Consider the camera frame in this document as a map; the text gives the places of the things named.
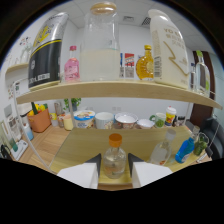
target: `door shelf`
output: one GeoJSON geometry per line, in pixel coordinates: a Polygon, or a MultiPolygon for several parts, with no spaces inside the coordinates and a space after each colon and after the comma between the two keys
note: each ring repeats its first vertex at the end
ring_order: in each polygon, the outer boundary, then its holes
{"type": "MultiPolygon", "coordinates": [[[[190,136],[190,131],[186,126],[170,127],[176,131],[175,139],[173,140],[172,155],[165,164],[171,171],[176,172],[189,166],[199,157],[193,153],[185,163],[179,164],[175,161],[175,154],[179,150],[184,140],[190,136]]],[[[132,153],[140,159],[147,161],[154,147],[164,140],[167,128],[154,129],[116,129],[116,130],[101,130],[101,129],[81,129],[74,128],[50,164],[50,169],[58,173],[61,169],[71,166],[80,165],[87,160],[95,157],[99,153],[103,157],[109,146],[109,135],[118,133],[122,135],[121,148],[128,153],[132,153]]],[[[119,179],[109,179],[103,171],[103,161],[101,161],[99,184],[131,184],[131,176],[128,162],[126,162],[125,172],[119,179]]]]}
{"type": "Polygon", "coordinates": [[[22,63],[22,64],[18,64],[18,65],[13,65],[11,67],[8,67],[7,71],[6,71],[6,74],[10,73],[10,72],[13,72],[13,71],[16,71],[18,69],[22,69],[22,68],[27,68],[28,67],[28,63],[22,63]]]}
{"type": "Polygon", "coordinates": [[[168,85],[157,84],[153,81],[118,80],[95,81],[58,84],[55,86],[30,91],[17,97],[17,103],[28,103],[43,100],[85,97],[129,97],[175,100],[201,104],[222,110],[222,106],[214,100],[201,96],[189,90],[168,85]]]}

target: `orange cap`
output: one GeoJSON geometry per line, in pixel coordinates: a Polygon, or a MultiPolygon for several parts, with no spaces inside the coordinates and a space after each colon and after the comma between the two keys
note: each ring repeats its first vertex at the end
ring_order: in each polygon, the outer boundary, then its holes
{"type": "Polygon", "coordinates": [[[122,143],[122,136],[120,134],[111,134],[109,136],[109,144],[112,147],[119,147],[122,143]]]}

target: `yellow bottle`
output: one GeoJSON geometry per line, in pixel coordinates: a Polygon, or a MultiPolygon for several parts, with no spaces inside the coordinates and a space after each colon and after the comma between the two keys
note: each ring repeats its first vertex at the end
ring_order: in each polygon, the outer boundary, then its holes
{"type": "Polygon", "coordinates": [[[145,56],[139,58],[136,64],[136,73],[140,80],[144,78],[153,79],[153,58],[151,54],[151,46],[145,45],[145,56]]]}

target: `box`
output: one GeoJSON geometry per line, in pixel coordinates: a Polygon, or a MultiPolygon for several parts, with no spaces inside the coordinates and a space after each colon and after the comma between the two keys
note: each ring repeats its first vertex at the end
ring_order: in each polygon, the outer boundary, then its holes
{"type": "Polygon", "coordinates": [[[30,126],[34,132],[43,132],[51,125],[48,109],[34,116],[28,116],[30,126]]]}

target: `bowl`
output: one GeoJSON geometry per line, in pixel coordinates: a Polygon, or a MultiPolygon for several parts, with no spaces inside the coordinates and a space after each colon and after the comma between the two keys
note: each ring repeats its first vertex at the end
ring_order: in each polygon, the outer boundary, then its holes
{"type": "Polygon", "coordinates": [[[142,128],[142,129],[150,129],[153,127],[155,122],[150,121],[148,119],[140,119],[137,121],[137,124],[142,128]]]}
{"type": "Polygon", "coordinates": [[[117,125],[121,128],[131,129],[137,122],[138,117],[132,113],[122,112],[115,115],[115,120],[117,121],[117,125]]]}

